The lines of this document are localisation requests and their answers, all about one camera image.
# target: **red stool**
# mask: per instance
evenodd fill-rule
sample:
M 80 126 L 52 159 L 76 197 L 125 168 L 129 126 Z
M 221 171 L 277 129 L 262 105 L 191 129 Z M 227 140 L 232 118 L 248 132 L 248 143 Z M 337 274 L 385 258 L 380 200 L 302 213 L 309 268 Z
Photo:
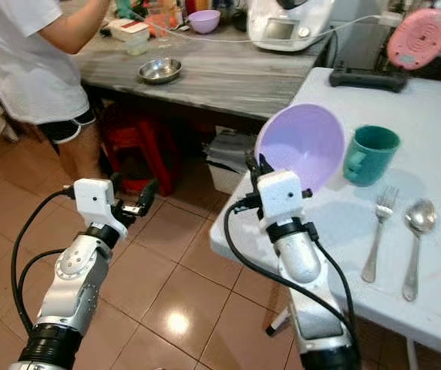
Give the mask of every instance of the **red stool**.
M 139 149 L 153 175 L 159 180 L 160 194 L 173 191 L 173 183 L 180 175 L 180 153 L 168 130 L 156 117 L 137 113 L 130 106 L 114 103 L 108 106 L 101 120 L 104 147 L 114 172 L 121 171 L 118 152 Z M 123 179 L 123 190 L 140 192 L 151 179 Z

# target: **metal fork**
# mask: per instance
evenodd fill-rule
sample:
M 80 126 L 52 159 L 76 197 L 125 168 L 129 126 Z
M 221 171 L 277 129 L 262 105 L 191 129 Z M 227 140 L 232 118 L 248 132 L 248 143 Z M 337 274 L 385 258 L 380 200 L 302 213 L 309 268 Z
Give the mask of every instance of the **metal fork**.
M 398 193 L 399 189 L 396 187 L 386 187 L 383 193 L 376 198 L 375 214 L 378 218 L 378 226 L 376 227 L 375 240 L 373 241 L 372 249 L 369 252 L 368 260 L 361 273 L 362 280 L 368 283 L 375 281 L 376 256 L 380 240 L 382 239 L 383 224 L 390 216 L 392 216 L 393 207 L 396 204 Z

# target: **mug handle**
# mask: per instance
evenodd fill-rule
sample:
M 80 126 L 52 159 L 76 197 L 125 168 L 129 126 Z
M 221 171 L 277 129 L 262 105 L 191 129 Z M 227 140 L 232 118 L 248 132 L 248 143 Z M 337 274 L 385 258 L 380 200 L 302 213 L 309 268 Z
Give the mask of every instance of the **mug handle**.
M 347 159 L 347 177 L 356 178 L 358 176 L 359 170 L 362 168 L 361 162 L 366 158 L 366 154 L 363 152 L 356 152 Z

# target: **lavender plastic bowl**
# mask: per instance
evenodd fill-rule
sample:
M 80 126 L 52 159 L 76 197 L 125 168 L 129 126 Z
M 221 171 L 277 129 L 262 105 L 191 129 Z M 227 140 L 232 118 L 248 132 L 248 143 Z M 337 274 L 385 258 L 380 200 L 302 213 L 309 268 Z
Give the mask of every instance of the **lavender plastic bowl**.
M 258 135 L 255 153 L 275 170 L 293 170 L 303 189 L 316 193 L 340 167 L 344 133 L 328 110 L 298 104 L 272 116 Z
M 188 15 L 188 19 L 196 32 L 209 33 L 219 25 L 221 12 L 218 10 L 200 10 Z

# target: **metal spoon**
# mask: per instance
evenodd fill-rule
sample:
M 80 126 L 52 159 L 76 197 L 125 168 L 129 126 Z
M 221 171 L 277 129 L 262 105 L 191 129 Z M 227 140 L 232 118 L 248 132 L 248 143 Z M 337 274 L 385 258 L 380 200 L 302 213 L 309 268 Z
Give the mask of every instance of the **metal spoon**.
M 414 234 L 412 255 L 407 267 L 406 278 L 402 286 L 402 295 L 407 301 L 414 301 L 418 295 L 418 262 L 419 243 L 422 234 L 433 229 L 436 222 L 436 212 L 429 199 L 420 199 L 406 211 L 406 225 Z

